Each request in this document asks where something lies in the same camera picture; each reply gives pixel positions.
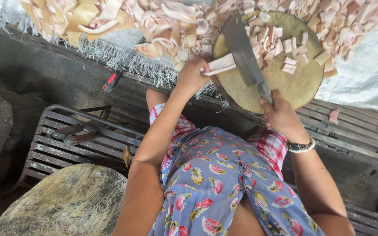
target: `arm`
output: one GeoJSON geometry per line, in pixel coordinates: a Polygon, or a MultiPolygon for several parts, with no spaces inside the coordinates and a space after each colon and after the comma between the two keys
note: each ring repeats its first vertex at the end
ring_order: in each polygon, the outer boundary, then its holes
{"type": "Polygon", "coordinates": [[[129,169],[123,206],[112,235],[147,235],[164,203],[160,166],[177,120],[193,94],[210,81],[205,60],[186,63],[165,107],[145,134],[129,169]]]}
{"type": "MultiPolygon", "coordinates": [[[[264,99],[259,103],[265,110],[267,127],[273,126],[290,143],[308,144],[310,137],[291,105],[279,90],[273,90],[275,106],[264,99]]],[[[338,188],[318,153],[313,149],[305,153],[291,153],[297,189],[308,214],[326,235],[354,235],[344,202],[338,188]]]]}

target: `dry leaf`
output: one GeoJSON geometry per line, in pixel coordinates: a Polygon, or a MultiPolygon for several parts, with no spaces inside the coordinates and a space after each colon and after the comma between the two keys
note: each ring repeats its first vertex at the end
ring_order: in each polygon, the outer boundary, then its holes
{"type": "Polygon", "coordinates": [[[128,145],[126,145],[122,153],[122,159],[125,162],[126,167],[128,167],[128,164],[131,163],[131,158],[132,158],[131,151],[129,150],[128,145]]]}

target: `tree stump chopping block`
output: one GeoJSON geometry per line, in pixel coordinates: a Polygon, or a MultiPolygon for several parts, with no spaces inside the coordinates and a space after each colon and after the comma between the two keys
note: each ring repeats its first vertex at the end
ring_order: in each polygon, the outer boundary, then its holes
{"type": "Polygon", "coordinates": [[[77,164],[58,170],[0,217],[2,235],[111,235],[127,179],[107,167],[77,164]]]}
{"type": "MultiPolygon", "coordinates": [[[[243,23],[247,25],[247,20],[253,15],[258,16],[260,11],[244,15],[243,23]]],[[[295,16],[269,12],[270,20],[268,25],[282,27],[283,35],[281,41],[297,37],[297,42],[301,41],[301,35],[307,31],[309,38],[306,43],[306,56],[309,63],[302,67],[297,67],[294,74],[283,72],[284,58],[292,58],[291,53],[282,51],[271,60],[264,61],[263,54],[257,60],[265,80],[269,83],[270,89],[279,89],[284,97],[294,109],[308,103],[317,93],[323,80],[325,66],[320,66],[313,59],[321,53],[319,40],[316,34],[302,20],[295,16]]],[[[219,35],[213,47],[215,59],[230,53],[224,35],[219,35]]],[[[237,68],[211,76],[212,81],[217,86],[218,91],[223,95],[230,105],[240,111],[263,114],[263,109],[259,105],[259,94],[256,87],[247,87],[243,82],[242,75],[237,68]]]]}

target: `cleaver handle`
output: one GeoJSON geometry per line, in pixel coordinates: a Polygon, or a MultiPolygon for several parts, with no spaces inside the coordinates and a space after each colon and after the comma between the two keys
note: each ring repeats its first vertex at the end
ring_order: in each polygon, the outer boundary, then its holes
{"type": "Polygon", "coordinates": [[[258,83],[257,91],[259,92],[260,97],[267,100],[270,104],[273,104],[272,94],[270,92],[268,82],[264,81],[262,83],[258,83]]]}

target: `cleaver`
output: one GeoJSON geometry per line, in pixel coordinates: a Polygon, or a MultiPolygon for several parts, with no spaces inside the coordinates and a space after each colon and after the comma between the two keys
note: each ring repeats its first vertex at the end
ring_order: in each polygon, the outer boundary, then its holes
{"type": "Polygon", "coordinates": [[[240,13],[235,14],[227,22],[223,28],[223,34],[244,83],[248,87],[257,86],[260,97],[273,104],[269,85],[257,64],[240,13]]]}

